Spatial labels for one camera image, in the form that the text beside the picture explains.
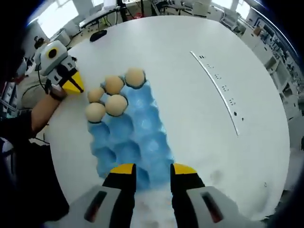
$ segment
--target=egg carton cup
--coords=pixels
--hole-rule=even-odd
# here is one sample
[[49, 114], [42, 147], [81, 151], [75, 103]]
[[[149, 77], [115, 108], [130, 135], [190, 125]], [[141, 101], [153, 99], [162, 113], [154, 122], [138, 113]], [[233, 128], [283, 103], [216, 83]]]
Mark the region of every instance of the egg carton cup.
[[[159, 118], [159, 110], [152, 96], [149, 81], [140, 88], [129, 87], [124, 79], [120, 95], [128, 101], [121, 116], [108, 113], [99, 123], [88, 123], [93, 136], [91, 151], [97, 157], [97, 173], [105, 178], [110, 170], [124, 163], [135, 163], [137, 190], [160, 187], [170, 182], [170, 164], [174, 163], [167, 143], [167, 134]], [[104, 93], [100, 103], [108, 97]]]

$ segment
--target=brown egg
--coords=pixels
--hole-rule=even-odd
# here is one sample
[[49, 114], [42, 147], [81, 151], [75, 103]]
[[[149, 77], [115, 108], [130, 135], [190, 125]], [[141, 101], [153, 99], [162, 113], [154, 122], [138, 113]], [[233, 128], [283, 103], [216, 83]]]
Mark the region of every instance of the brown egg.
[[100, 103], [91, 103], [86, 107], [85, 115], [88, 121], [98, 123], [105, 115], [105, 107]]
[[108, 76], [105, 78], [105, 91], [110, 94], [119, 94], [124, 86], [124, 82], [119, 76]]
[[144, 72], [139, 68], [129, 68], [125, 76], [126, 83], [131, 87], [140, 87], [144, 83]]
[[113, 95], [105, 103], [105, 110], [113, 116], [120, 116], [128, 106], [127, 100], [121, 95]]
[[104, 89], [99, 87], [90, 90], [90, 92], [87, 93], [87, 99], [89, 100], [90, 103], [93, 102], [99, 102], [101, 96], [105, 93]]

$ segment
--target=black sleeve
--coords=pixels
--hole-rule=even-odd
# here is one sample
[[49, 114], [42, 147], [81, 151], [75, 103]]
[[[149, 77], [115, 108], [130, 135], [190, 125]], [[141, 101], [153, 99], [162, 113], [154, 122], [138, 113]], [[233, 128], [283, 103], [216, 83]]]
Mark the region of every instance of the black sleeve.
[[8, 140], [14, 146], [34, 136], [31, 112], [0, 121], [0, 137]]
[[19, 221], [26, 221], [26, 218], [23, 217], [24, 213], [19, 210], [18, 202], [20, 198], [10, 179], [2, 154], [0, 154], [0, 180], [0, 210], [4, 213], [1, 213], [0, 224], [5, 224], [3, 227], [22, 227], [24, 224], [20, 224]]

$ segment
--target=wrist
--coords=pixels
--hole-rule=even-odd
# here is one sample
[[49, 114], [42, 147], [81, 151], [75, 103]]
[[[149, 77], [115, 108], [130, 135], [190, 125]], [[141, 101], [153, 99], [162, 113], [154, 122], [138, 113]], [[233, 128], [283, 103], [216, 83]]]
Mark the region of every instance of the wrist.
[[67, 93], [65, 92], [65, 90], [59, 86], [58, 86], [58, 88], [51, 86], [49, 93], [53, 94], [55, 98], [58, 97], [58, 99], [60, 99], [60, 100], [63, 100], [67, 96]]
[[54, 92], [54, 89], [51, 89], [50, 91], [49, 91], [49, 95], [54, 99], [54, 100], [56, 100], [56, 101], [63, 101], [64, 99], [65, 99], [65, 95], [62, 95], [62, 94], [59, 94], [59, 93], [56, 93], [56, 92]]

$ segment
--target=black mouse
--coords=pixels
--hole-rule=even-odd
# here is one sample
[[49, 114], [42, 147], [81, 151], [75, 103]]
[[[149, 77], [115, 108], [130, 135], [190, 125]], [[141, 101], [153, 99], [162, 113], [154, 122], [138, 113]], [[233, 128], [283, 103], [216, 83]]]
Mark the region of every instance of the black mouse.
[[107, 32], [108, 32], [107, 30], [101, 30], [96, 33], [93, 33], [90, 37], [90, 41], [94, 42], [94, 41], [98, 40], [99, 38], [105, 36], [107, 34]]

